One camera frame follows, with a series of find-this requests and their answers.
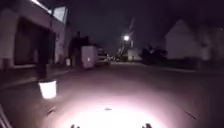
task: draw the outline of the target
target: street light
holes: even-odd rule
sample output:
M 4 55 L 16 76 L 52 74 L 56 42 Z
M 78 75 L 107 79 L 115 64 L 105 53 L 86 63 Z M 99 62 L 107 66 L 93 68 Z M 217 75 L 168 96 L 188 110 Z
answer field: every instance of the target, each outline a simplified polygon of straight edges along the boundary
M 124 39 L 125 41 L 129 41 L 129 40 L 130 40 L 130 36 L 129 36 L 129 35 L 124 35 L 123 39 Z

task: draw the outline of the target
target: curb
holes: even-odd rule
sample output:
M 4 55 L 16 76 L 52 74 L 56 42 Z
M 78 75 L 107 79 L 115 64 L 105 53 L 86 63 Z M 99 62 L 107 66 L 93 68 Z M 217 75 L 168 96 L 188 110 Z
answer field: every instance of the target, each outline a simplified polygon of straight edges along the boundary
M 71 71 L 73 71 L 73 70 L 65 70 L 65 71 L 58 71 L 58 72 L 56 71 L 49 76 L 53 77 L 53 76 L 64 75 L 64 74 L 67 74 Z M 14 87 L 14 86 L 34 82 L 34 81 L 37 81 L 37 77 L 33 76 L 33 77 L 26 78 L 26 79 L 18 80 L 18 81 L 15 81 L 15 82 L 9 82 L 9 83 L 1 85 L 0 90 L 4 90 L 4 89 L 10 88 L 10 87 Z

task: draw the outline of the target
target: sidewalk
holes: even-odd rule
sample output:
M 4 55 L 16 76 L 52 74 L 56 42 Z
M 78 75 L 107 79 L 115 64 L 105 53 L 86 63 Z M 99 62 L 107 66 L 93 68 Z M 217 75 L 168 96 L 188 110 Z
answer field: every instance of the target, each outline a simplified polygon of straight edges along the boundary
M 48 69 L 48 76 L 54 77 L 63 75 L 73 71 L 68 67 L 51 67 Z M 25 84 L 37 80 L 37 73 L 35 67 L 9 69 L 7 71 L 0 71 L 0 89 Z

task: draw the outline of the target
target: asphalt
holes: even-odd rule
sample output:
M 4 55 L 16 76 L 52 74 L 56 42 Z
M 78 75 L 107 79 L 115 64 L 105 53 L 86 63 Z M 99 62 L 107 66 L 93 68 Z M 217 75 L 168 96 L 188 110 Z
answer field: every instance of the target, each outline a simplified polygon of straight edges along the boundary
M 133 128 L 144 123 L 153 128 L 224 126 L 223 75 L 113 64 L 70 72 L 58 76 L 57 81 L 58 96 L 52 100 L 41 97 L 35 82 L 2 90 L 0 103 L 11 125 L 15 128 L 65 128 L 72 124 L 81 128 L 129 126 L 124 123 Z M 106 116 L 113 124 L 105 124 L 108 120 L 100 117 L 107 110 L 113 113 L 113 118 Z

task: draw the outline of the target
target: bucket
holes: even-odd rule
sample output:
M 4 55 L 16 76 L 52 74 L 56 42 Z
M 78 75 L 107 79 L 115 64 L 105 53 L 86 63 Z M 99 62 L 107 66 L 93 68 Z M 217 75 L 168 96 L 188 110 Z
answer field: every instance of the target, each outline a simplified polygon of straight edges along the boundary
M 57 81 L 40 81 L 41 95 L 44 99 L 52 99 L 57 95 Z

